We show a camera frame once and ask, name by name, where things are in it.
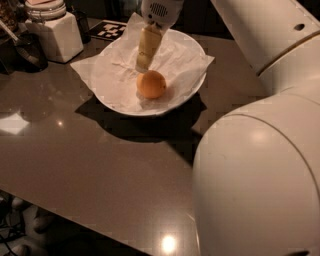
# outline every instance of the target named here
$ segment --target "jar lid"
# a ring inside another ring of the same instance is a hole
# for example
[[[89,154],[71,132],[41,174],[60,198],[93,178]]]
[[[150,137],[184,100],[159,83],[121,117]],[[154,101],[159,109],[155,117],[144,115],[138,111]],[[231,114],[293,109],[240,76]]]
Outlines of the jar lid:
[[[28,16],[33,21],[54,20],[63,17],[67,8],[63,0],[54,0],[43,4],[32,5],[26,1]]]

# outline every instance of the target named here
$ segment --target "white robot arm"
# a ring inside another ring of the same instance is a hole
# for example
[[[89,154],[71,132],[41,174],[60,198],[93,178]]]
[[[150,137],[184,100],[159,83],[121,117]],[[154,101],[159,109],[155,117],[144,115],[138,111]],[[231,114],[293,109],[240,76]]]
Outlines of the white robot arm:
[[[295,0],[211,1],[270,97],[199,144],[201,255],[319,256],[320,24]]]

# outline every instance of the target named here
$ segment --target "small round orange object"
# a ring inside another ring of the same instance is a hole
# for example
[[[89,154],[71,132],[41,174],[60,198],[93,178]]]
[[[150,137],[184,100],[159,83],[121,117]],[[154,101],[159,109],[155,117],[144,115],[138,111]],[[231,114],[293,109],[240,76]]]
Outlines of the small round orange object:
[[[164,94],[166,88],[165,78],[155,70],[149,70],[146,73],[140,73],[138,75],[138,92],[147,99],[159,98]]]

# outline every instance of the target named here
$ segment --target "white container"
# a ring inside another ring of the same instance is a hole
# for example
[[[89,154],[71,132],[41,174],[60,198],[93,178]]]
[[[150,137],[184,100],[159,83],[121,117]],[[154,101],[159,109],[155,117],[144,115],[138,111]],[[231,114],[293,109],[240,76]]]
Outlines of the white container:
[[[50,61],[66,63],[83,50],[76,18],[66,11],[63,0],[31,5],[26,2],[26,27],[39,36]]]

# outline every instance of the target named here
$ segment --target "brown table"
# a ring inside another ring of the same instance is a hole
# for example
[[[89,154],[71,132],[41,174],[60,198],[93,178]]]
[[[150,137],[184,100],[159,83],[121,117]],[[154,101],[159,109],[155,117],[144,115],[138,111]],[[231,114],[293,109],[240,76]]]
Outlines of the brown table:
[[[216,63],[199,93],[159,118],[107,109],[69,64],[0,75],[0,189],[151,255],[166,255],[166,236],[177,245],[170,255],[199,255],[197,144],[218,118],[265,93],[234,41],[194,38]],[[92,40],[75,60],[107,44]],[[14,134],[18,118],[27,123]]]

